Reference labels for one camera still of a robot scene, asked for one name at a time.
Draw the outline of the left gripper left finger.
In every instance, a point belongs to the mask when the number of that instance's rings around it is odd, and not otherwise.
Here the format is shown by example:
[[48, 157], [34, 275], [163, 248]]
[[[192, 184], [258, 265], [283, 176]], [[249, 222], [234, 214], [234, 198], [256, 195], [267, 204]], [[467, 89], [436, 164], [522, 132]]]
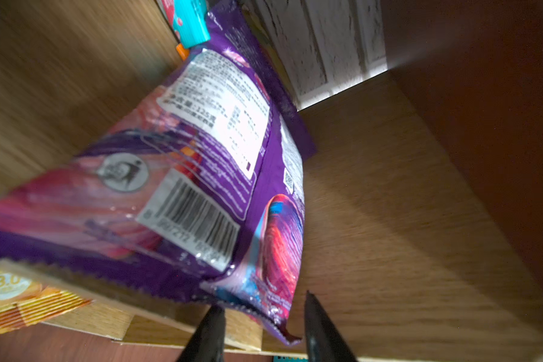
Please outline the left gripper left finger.
[[225, 309], [211, 306], [177, 362], [224, 362]]

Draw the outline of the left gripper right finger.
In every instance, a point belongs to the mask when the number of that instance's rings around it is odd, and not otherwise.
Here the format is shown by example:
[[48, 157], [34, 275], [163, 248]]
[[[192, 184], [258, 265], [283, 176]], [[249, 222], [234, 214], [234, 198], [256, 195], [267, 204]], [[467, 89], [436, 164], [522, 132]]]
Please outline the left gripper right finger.
[[304, 324], [308, 361], [357, 362], [318, 298], [309, 291], [306, 292]]

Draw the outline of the purple candy bag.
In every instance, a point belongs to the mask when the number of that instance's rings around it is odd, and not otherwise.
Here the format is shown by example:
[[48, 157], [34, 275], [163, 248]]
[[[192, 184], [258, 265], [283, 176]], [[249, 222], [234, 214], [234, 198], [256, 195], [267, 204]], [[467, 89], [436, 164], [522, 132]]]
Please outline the purple candy bag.
[[235, 1], [107, 134], [0, 198], [0, 259], [249, 315], [285, 345], [312, 139]]

